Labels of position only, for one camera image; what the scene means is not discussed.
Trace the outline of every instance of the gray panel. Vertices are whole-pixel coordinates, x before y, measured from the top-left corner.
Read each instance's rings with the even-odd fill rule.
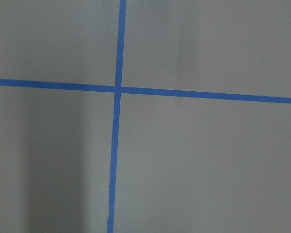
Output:
[[[128,1],[123,85],[291,97],[291,0]]]
[[[291,233],[291,105],[122,96],[115,232]]]
[[[104,233],[113,94],[0,87],[0,233]]]
[[[114,85],[117,24],[117,0],[0,0],[0,78]]]

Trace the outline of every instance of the gray floor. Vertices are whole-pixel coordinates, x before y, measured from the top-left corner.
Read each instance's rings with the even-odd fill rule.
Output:
[[[114,85],[119,1],[0,0],[0,78]],[[291,1],[127,1],[123,86],[291,97]],[[0,233],[105,233],[113,93],[0,87]],[[115,233],[291,233],[291,104],[122,94]]]

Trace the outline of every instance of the horizontal blue line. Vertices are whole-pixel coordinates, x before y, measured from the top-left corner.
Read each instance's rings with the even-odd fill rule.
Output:
[[[254,96],[254,95],[226,94],[226,93],[199,92],[199,91],[179,91],[179,90],[152,89],[152,88],[139,88],[139,87],[122,87],[122,93],[291,104],[291,98],[286,98],[286,97]]]
[[[0,86],[19,86],[19,87],[34,87],[60,90],[114,92],[114,86],[79,84],[79,83],[55,83],[55,82],[11,80],[11,79],[0,79]]]

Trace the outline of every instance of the vertical blue line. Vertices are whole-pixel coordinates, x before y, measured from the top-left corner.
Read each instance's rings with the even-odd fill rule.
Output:
[[[113,233],[113,223],[114,223],[116,164],[117,164],[118,134],[120,124],[121,86],[123,73],[125,14],[126,14],[126,0],[120,0],[118,34],[117,34],[115,90],[113,107],[114,113],[113,113],[112,143],[111,143],[110,182],[109,182],[109,216],[107,222],[107,233]]]

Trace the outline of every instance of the blue tape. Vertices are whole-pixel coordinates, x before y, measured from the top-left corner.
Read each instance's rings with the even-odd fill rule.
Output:
[[[0,79],[0,86],[19,86],[45,89],[76,90],[76,91],[114,92],[114,86],[78,84],[78,83],[55,83],[55,82],[11,80],[11,79]]]
[[[126,14],[126,0],[120,0],[118,35],[117,35],[117,52],[116,52],[114,114],[113,114],[114,116],[113,116],[113,126],[112,126],[110,182],[109,182],[109,200],[108,200],[109,216],[108,216],[108,222],[107,222],[107,233],[113,233],[113,225],[114,225],[116,165],[117,165],[118,135],[119,135],[119,124],[120,124],[121,86],[122,86],[124,36],[125,36],[125,14]]]
[[[139,88],[139,87],[122,87],[121,91],[122,93],[126,93],[126,94],[176,96],[176,97],[190,97],[190,98],[203,98],[203,99],[242,100],[242,101],[291,104],[291,98],[274,97],[274,96],[254,96],[254,95],[226,94],[226,93],[215,93],[215,92],[179,91],[179,90],[152,89],[152,88]]]

